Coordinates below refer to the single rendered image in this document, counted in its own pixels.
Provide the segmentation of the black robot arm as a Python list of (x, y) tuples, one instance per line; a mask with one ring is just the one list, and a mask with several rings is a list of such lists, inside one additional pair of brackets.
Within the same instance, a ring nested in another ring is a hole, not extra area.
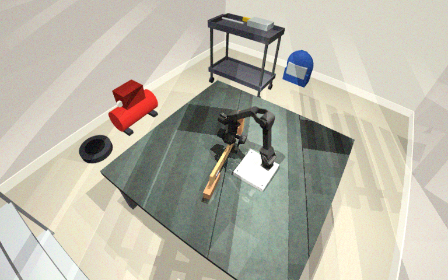
[[(261, 118), (257, 117), (257, 113), (263, 114)], [(253, 117), (263, 130), (263, 147), (260, 149), (260, 156), (262, 160), (261, 167), (265, 170), (269, 170), (274, 165), (274, 160), (277, 155), (271, 146), (271, 128), (275, 120), (275, 115), (270, 111), (253, 106), (245, 110), (233, 110), (230, 114), (226, 115), (223, 112), (220, 113), (218, 121), (224, 125), (228, 125), (230, 131), (237, 130), (241, 123), (238, 122), (239, 119), (246, 117)], [(231, 145), (235, 144), (236, 136), (235, 134), (226, 134), (225, 143)]]

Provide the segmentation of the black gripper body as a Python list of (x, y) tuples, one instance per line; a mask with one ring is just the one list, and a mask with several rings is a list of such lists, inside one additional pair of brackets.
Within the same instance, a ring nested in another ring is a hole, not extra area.
[(235, 134), (235, 136), (236, 136), (236, 138), (237, 139), (239, 139), (239, 143), (241, 143), (241, 144), (244, 144), (245, 143), (245, 141), (246, 141), (246, 139), (247, 139), (247, 136), (246, 135), (237, 135), (237, 130), (235, 130), (235, 131), (230, 131), (229, 129), (228, 129), (228, 131), (227, 132), (225, 132), (226, 130), (225, 129), (222, 129), (222, 128), (220, 128), (219, 129), (219, 131), (218, 131), (218, 133), (217, 133), (217, 136), (218, 137), (223, 137), (223, 136), (226, 136), (226, 134), (227, 134), (227, 132), (229, 132), (229, 134)]

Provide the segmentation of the brown wooden rail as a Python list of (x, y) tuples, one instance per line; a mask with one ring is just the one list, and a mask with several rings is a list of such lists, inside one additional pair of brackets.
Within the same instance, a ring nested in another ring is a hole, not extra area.
[(231, 144), (226, 147), (225, 151), (223, 152), (222, 156), (220, 157), (218, 163), (216, 164), (214, 170), (212, 171), (210, 177), (209, 177), (209, 183), (213, 183), (214, 180), (216, 179), (216, 175), (218, 173), (218, 171), (220, 171), (221, 167), (223, 166), (228, 154), (230, 153), (231, 149), (233, 148), (234, 144)]

